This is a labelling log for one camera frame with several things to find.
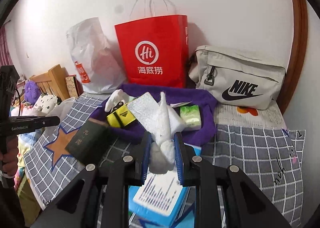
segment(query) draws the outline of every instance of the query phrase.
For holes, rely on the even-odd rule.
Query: dark green book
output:
[[[107,122],[89,118],[68,143],[66,150],[84,165],[98,165],[116,138]]]

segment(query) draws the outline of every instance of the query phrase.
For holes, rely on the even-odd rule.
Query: purple towel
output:
[[[182,138],[185,143],[202,146],[209,142],[217,132],[213,121],[213,112],[217,105],[217,100],[206,90],[137,84],[123,84],[119,86],[119,89],[122,89],[125,93],[133,97],[138,97],[149,92],[157,102],[160,101],[160,92],[164,91],[168,104],[191,102],[190,105],[198,105],[200,108],[202,127],[197,131],[183,131]],[[103,101],[101,104],[102,107],[98,107],[90,117],[105,121],[107,113],[104,111],[104,106],[107,100]],[[138,121],[134,121],[124,128],[112,128],[112,131],[122,140],[137,144],[140,143],[145,129]]]

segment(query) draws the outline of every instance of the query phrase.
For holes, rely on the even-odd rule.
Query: finger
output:
[[[6,163],[15,161],[15,159],[17,159],[18,153],[19,153],[18,148],[11,149],[7,154],[3,156],[2,161]]]
[[[17,162],[10,162],[3,166],[3,171],[7,172],[8,175],[15,175],[18,170]]]
[[[13,148],[18,147],[18,137],[16,135],[14,136],[8,136],[7,137],[7,151],[10,151]]]

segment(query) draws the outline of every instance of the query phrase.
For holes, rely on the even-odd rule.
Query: metal bolt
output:
[[[94,164],[88,164],[85,169],[87,171],[93,171],[96,168],[96,166]]]
[[[239,167],[236,166],[236,165],[231,165],[229,168],[230,168],[230,171],[231,171],[231,172],[235,172],[235,173],[236,173],[236,172],[239,171]]]
[[[124,162],[130,162],[130,161],[132,161],[132,160],[133,160],[133,157],[130,156],[130,155],[127,155],[127,156],[124,156],[124,157],[123,157],[123,161],[124,161]]]
[[[193,157],[192,157],[192,160],[193,160],[194,162],[200,162],[200,161],[202,160],[202,158],[201,158],[200,156],[193,156]]]

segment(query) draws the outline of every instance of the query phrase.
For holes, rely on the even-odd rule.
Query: nike swoosh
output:
[[[225,99],[226,101],[235,101],[235,100],[240,100],[240,99],[245,99],[245,98],[250,98],[250,97],[261,96],[262,95],[261,94],[261,95],[231,96],[228,93],[230,88],[231,88],[231,86],[227,90],[225,90],[221,95],[222,98]]]

